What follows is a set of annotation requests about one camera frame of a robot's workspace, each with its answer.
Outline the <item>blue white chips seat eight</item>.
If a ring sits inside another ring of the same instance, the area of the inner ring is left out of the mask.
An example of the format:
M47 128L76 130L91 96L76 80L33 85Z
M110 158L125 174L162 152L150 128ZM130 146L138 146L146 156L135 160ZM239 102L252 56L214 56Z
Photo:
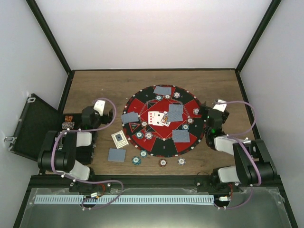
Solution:
M199 108L195 108L195 109L193 110L193 113L194 113L195 115L199 115L199 114L200 114L200 109L199 109Z

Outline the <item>orange chips seat nine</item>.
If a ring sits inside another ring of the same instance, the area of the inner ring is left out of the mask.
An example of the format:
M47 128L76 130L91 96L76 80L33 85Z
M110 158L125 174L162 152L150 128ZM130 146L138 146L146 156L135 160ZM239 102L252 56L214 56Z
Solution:
M194 122L194 120L192 118L188 118L187 123L188 124L192 124Z

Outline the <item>dealt card seat four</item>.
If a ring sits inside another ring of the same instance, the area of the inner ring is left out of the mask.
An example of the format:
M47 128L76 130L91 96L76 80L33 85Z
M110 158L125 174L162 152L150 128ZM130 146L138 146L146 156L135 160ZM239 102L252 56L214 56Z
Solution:
M121 115L121 120L123 124L138 122L139 121L138 113L135 112L125 113Z

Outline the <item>green chips seat nine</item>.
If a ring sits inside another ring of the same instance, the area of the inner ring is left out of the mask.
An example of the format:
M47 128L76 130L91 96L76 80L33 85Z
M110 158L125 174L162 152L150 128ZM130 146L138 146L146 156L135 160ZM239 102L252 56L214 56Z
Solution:
M183 128L183 130L188 130L189 129L189 125L188 124L183 124L182 128Z

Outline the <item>blue white chips seat six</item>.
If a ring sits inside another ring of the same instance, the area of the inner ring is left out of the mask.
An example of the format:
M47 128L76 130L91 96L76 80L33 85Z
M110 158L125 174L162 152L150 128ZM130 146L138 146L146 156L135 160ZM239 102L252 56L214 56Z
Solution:
M180 95L179 92L175 92L175 93L173 94L173 97L176 98L176 99L177 99L177 98L180 98L180 96L181 96L181 95Z

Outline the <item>green chips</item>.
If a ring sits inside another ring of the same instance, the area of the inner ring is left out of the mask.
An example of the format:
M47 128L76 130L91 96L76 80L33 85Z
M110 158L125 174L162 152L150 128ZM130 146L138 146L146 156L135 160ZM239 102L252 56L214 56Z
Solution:
M137 133L136 133L136 137L137 137L138 139L143 138L143 136L144 136L144 134L143 134L142 132L137 132Z

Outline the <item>dealt card seat ten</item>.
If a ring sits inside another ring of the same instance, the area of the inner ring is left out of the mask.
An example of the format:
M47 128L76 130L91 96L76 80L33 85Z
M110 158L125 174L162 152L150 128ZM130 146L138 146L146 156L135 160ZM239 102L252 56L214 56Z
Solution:
M175 143L189 143L190 142L190 134L186 130L173 130L172 131L172 139Z

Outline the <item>dealt card seat five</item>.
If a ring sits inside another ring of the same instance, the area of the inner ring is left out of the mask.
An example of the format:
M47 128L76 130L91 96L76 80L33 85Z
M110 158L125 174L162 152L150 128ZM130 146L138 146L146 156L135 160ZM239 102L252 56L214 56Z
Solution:
M171 87L156 86L153 93L158 95L171 95Z

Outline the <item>green chips seat five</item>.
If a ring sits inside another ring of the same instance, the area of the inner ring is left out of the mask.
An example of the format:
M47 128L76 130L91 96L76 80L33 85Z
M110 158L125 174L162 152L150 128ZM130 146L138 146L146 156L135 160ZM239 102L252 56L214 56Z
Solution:
M155 98L157 101L161 101L162 100L162 96L161 95L157 95Z

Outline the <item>green chip mat edge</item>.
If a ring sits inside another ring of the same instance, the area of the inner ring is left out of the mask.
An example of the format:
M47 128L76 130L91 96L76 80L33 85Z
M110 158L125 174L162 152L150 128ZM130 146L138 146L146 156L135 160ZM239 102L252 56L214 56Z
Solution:
M141 156L141 157L145 158L145 157L147 157L147 155L148 155L148 153L147 153L146 150L141 150L141 151L140 151L140 156Z

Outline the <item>green poker chip stack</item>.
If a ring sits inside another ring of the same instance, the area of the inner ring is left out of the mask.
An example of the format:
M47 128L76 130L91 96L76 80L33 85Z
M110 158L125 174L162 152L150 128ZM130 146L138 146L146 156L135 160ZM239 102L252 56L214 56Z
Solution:
M141 159L140 159L140 157L134 156L134 157L132 158L132 163L133 163L134 165L140 165L140 164L141 164Z

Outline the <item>blue white poker chip stack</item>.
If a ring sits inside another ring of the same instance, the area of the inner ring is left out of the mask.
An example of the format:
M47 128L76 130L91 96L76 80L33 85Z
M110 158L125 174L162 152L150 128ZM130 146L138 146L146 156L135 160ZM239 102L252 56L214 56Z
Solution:
M184 166L186 164L186 160L182 157L178 158L177 163L181 166Z

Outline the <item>orange brown poker chip stack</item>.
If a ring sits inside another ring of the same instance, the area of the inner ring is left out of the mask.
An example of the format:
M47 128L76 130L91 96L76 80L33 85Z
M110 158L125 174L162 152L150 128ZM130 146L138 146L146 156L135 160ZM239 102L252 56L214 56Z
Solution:
M166 161L165 159L160 159L160 160L159 160L159 166L160 166L160 167L163 168L163 167L165 167L166 165L167 165L167 161Z

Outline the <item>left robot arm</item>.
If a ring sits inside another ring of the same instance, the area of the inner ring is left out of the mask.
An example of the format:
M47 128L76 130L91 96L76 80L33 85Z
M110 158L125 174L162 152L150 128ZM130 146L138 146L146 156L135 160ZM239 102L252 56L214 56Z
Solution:
M38 155L38 167L61 177L80 181L87 192L97 186L88 167L94 152L97 132L109 127L115 120L116 106L107 98L98 98L80 113L63 114L59 130L46 133ZM88 161L79 162L77 155L86 155Z

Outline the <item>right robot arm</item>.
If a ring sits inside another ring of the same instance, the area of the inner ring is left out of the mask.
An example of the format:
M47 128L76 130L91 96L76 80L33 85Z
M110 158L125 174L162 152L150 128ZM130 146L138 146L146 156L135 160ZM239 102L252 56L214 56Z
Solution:
M256 116L254 107L245 101L227 102L219 99L214 103L213 108L202 104L198 111L204 121L203 132L207 146L233 155L235 160L234 166L219 168L216 171L217 176L211 179L212 188L216 191L223 191L231 182L260 186L263 182L273 181L278 177L274 162L263 140L238 138L253 130L256 120L253 120L250 128L243 133L227 134L223 131L223 124L229 116L226 110L227 105L238 103L249 107L253 116Z

